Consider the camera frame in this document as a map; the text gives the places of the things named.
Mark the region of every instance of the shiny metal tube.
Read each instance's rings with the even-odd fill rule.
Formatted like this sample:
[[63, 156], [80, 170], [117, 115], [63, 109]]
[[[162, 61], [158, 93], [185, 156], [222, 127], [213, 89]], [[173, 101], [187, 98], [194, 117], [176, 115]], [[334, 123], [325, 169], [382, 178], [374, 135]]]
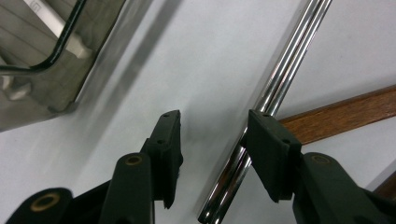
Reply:
[[309, 27], [304, 34], [304, 37], [301, 41], [301, 44], [297, 48], [294, 53], [293, 58], [291, 59], [290, 65], [285, 74], [286, 76], [283, 77], [282, 82], [279, 85], [279, 88], [276, 90], [273, 100], [271, 104], [269, 104], [267, 113], [274, 115], [276, 114], [277, 110], [280, 107], [283, 99], [285, 98], [286, 92], [289, 89], [291, 82], [294, 79], [295, 74], [297, 73], [298, 68], [300, 67], [303, 58], [308, 51], [309, 45], [311, 41], [314, 39], [315, 34], [323, 21], [324, 16], [326, 15], [327, 9], [329, 8], [332, 0], [324, 0], [320, 3], [317, 12], [315, 13], [315, 17], [313, 18], [312, 22], [309, 24]]
[[[262, 97], [254, 106], [255, 109], [268, 112], [271, 115], [276, 113], [330, 2], [331, 0], [312, 0], [306, 5], [289, 44], [279, 57], [268, 84], [262, 92]], [[240, 146], [240, 140], [246, 130], [242, 131], [241, 137], [227, 160], [217, 184], [209, 194], [202, 212], [198, 216], [201, 223], [219, 224], [222, 221], [248, 172], [251, 160], [245, 149]]]

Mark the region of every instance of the white table surface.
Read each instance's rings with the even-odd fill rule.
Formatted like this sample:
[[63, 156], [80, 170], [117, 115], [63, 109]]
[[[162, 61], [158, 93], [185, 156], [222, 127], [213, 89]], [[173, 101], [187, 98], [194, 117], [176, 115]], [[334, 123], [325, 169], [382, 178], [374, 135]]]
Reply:
[[[111, 178], [159, 116], [181, 111], [184, 163], [170, 210], [157, 223], [198, 223], [248, 109], [269, 77], [306, 1], [154, 1], [132, 36], [127, 2], [78, 110], [0, 133], [0, 222], [30, 195], [79, 195]], [[334, 0], [279, 109], [285, 118], [396, 84], [396, 2]], [[335, 157], [374, 189], [396, 170], [396, 119], [304, 147]], [[291, 202], [272, 203], [253, 169], [225, 224], [295, 223]]]

